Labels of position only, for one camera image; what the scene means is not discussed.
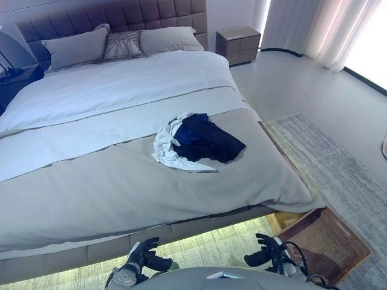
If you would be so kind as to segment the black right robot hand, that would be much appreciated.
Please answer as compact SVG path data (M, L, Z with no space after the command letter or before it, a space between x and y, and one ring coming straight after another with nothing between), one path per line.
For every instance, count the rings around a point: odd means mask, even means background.
M272 266L269 266L266 270L270 272L278 272L279 252L281 246L274 238L265 234L256 233L255 236L257 238L257 242L262 245L261 250L251 255L245 255L245 263L250 267L257 267L271 260Z

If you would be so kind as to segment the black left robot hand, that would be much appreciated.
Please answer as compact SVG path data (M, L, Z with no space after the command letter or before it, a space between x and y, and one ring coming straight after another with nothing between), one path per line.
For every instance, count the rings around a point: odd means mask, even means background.
M165 272L172 266L171 258L165 259L156 255L159 237L152 237L143 242L137 242L129 252L127 265L136 265L139 271L145 266L155 271Z

